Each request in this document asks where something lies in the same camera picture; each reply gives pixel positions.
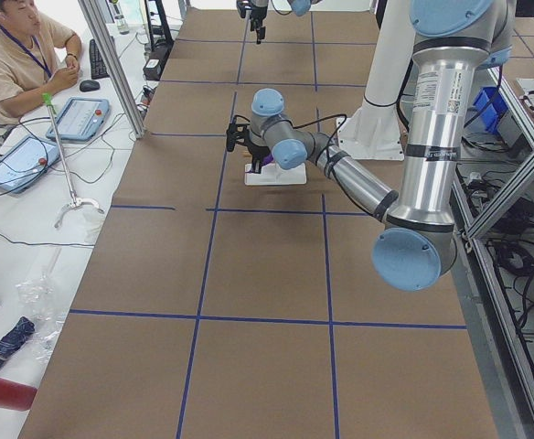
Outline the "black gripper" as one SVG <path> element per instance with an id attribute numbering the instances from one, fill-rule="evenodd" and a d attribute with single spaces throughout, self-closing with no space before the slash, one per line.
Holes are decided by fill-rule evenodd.
<path id="1" fill-rule="evenodd" d="M 257 145 L 252 140 L 247 139 L 244 142 L 248 152 L 251 154 L 251 168 L 249 173 L 260 174 L 262 172 L 262 160 L 267 155 L 271 154 L 271 150 L 264 145 Z"/>
<path id="2" fill-rule="evenodd" d="M 263 24 L 267 16 L 266 6 L 253 6 L 250 12 L 251 31 L 256 34 L 256 43 L 260 45 L 266 35 L 266 27 Z"/>

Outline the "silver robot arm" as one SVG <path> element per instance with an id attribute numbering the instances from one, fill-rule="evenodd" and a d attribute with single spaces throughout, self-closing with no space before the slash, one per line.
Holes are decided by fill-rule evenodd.
<path id="1" fill-rule="evenodd" d="M 251 117 L 231 123 L 227 147 L 245 146 L 251 172 L 311 162 L 386 229 L 372 251 L 380 277 L 418 291 L 453 265 L 449 197 L 478 70 L 511 50 L 512 1 L 384 1 L 361 106 L 336 134 L 309 133 L 274 89 L 257 91 Z"/>
<path id="2" fill-rule="evenodd" d="M 306 14 L 312 5 L 317 4 L 317 1 L 310 0 L 296 0 L 288 1 L 288 5 L 291 7 L 291 11 L 296 16 L 303 16 Z M 250 1 L 238 1 L 237 10 L 241 18 L 249 18 L 250 30 L 256 35 L 256 44 L 260 45 L 266 36 L 266 27 L 263 21 L 267 17 L 269 1 L 264 0 L 250 0 Z"/>

